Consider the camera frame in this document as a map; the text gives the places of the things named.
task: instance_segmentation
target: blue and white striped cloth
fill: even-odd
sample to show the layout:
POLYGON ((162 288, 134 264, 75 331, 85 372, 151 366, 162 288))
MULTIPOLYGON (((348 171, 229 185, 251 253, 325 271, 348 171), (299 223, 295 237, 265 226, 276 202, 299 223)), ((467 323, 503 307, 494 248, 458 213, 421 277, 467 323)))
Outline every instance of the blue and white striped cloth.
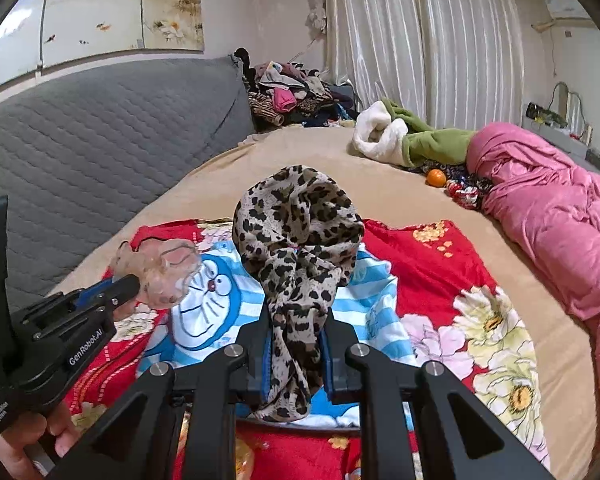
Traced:
MULTIPOLYGON (((258 319, 264 302, 262 287, 246 272, 231 241, 216 242, 202 254, 202 264, 185 299, 154 329, 138 374, 158 361, 174 367, 198 363, 235 342, 240 327, 258 319)), ((360 244, 350 283, 338 289, 331 308, 337 320, 353 325, 361 342, 395 361, 414 365, 409 337, 395 313, 398 279, 390 271, 390 262, 378 260, 360 244)), ((357 426, 358 412, 353 404, 333 406, 321 390, 312 399, 310 415, 292 424, 357 426)))

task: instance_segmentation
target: pink comforter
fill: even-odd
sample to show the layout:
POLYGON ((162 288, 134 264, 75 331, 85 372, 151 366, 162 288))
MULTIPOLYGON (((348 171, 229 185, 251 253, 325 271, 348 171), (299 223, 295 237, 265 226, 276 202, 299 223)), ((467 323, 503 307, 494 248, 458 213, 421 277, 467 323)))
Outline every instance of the pink comforter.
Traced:
POLYGON ((565 310, 591 330, 600 384, 600 175, 508 123, 476 133, 466 164, 495 184, 483 211, 501 222, 565 310))

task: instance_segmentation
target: gray quilted headboard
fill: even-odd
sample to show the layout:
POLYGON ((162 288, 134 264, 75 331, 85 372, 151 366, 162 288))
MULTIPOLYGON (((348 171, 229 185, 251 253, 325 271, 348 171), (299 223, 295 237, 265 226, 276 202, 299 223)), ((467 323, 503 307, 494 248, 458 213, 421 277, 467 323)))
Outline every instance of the gray quilted headboard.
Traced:
POLYGON ((103 66, 2 102, 11 308, 44 296, 144 206, 251 133, 231 57, 103 66))

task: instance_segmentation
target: silver screw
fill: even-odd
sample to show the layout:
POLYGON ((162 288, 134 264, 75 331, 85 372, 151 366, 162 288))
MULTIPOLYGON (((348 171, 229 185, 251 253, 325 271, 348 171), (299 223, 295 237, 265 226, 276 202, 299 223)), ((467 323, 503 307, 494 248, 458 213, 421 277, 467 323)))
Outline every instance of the silver screw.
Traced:
POLYGON ((351 345, 350 350, 353 355, 358 357, 364 357, 365 355, 368 355, 369 352, 371 352, 369 347, 364 343, 356 343, 355 345, 351 345))
POLYGON ((424 369, 427 372, 427 374, 433 375, 435 377, 437 377, 438 375, 442 375, 445 371, 445 367, 442 365, 442 363, 439 363, 438 361, 429 361, 427 364, 424 365, 424 369))
POLYGON ((155 375, 157 377, 164 375, 169 371, 169 365, 167 363, 154 363, 149 368, 151 375, 155 375))
POLYGON ((238 357, 242 355, 242 352, 244 352, 242 345, 233 344, 224 347, 224 355, 228 357, 238 357))

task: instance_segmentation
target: orange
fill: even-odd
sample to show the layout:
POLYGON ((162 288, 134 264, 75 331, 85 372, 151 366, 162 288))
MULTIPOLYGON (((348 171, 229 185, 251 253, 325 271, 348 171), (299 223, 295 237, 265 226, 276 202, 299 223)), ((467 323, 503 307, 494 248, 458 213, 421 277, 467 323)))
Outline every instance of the orange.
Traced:
POLYGON ((431 170, 427 173, 427 184, 433 187, 443 187, 446 184, 446 176, 440 170, 431 170))

